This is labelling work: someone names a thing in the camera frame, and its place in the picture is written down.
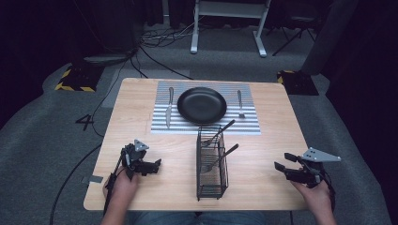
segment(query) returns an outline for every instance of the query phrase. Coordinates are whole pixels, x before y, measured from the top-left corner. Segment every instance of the knife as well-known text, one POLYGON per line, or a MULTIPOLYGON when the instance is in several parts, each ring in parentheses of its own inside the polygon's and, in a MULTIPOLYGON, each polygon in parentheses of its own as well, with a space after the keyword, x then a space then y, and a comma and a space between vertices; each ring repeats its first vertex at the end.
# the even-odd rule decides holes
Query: knife
POLYGON ((171 117, 172 117, 172 106, 173 106, 173 95, 174 95, 173 87, 169 88, 169 92, 170 92, 169 107, 167 107, 167 110, 166 110, 166 125, 167 125, 167 128, 170 128, 170 121, 171 121, 171 117))

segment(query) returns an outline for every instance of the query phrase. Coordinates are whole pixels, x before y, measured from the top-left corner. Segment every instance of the striped placemat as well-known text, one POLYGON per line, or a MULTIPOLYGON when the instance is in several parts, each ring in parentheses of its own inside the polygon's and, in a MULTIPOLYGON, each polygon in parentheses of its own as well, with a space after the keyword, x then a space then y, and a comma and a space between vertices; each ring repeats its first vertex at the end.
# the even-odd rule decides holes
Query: striped placemat
POLYGON ((246 83, 226 83, 226 82, 159 82, 155 100, 155 109, 152 117, 151 133, 168 134, 197 134, 198 126, 185 120, 178 112, 176 103, 179 96, 186 90, 193 87, 208 87, 219 92, 226 101, 227 110, 225 116, 214 126, 225 126, 232 119, 236 122, 228 128, 225 134, 237 135, 261 135, 258 124, 257 113, 255 112, 252 92, 246 83), (171 113, 170 128, 166 126, 166 110, 169 104, 169 87, 174 88, 173 107, 171 113), (242 95, 243 111, 245 118, 239 118, 239 102, 237 90, 242 95))

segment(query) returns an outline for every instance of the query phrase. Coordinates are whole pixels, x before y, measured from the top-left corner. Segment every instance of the yellow black tape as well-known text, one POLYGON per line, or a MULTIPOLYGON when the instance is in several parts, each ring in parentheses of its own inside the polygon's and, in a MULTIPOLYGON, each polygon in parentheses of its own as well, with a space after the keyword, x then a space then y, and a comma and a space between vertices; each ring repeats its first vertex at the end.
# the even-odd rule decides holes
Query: yellow black tape
POLYGON ((65 91, 85 91, 85 92, 95 92, 95 88, 91 86, 79 86, 79 85, 65 85, 65 80, 70 77, 71 67, 64 72, 55 90, 65 90, 65 91))
POLYGON ((276 78, 277 78, 277 80, 278 80, 278 83, 280 83, 280 84, 283 85, 283 76, 282 76, 282 73, 295 73, 295 71, 293 71, 293 70, 282 70, 282 71, 279 71, 279 72, 276 74, 276 78))

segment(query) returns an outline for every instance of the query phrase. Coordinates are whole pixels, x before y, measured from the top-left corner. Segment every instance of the wooden table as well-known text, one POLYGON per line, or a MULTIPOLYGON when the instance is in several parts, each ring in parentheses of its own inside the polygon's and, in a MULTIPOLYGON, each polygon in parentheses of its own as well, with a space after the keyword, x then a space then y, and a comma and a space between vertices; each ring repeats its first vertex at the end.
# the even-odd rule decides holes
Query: wooden table
MULTIPOLYGON (((122 82, 106 130, 93 175, 102 184, 90 183, 84 200, 87 210, 102 210, 102 186, 114 171, 120 150, 134 139, 149 145, 145 161, 161 158, 157 174, 140 177, 140 188, 130 210, 299 210, 306 205, 301 195, 274 168, 278 161, 287 168, 283 153, 301 155, 308 148, 282 85, 247 82, 253 96, 261 135, 224 135, 226 148, 239 143, 227 157, 229 187, 220 199, 196 198, 197 135, 153 134, 152 113, 159 81, 128 78, 122 82)), ((214 81, 181 81, 186 83, 214 81)))

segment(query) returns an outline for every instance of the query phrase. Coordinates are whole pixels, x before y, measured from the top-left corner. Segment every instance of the utensil holder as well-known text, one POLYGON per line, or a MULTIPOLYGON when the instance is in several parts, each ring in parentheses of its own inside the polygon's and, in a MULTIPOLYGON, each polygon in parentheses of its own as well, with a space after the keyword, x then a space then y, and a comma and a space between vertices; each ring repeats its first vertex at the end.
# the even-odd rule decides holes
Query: utensil holder
POLYGON ((202 142, 211 139, 219 132, 219 127, 199 127, 196 141, 196 195, 200 198, 222 197, 228 188, 228 171, 223 134, 213 139, 210 145, 202 142))

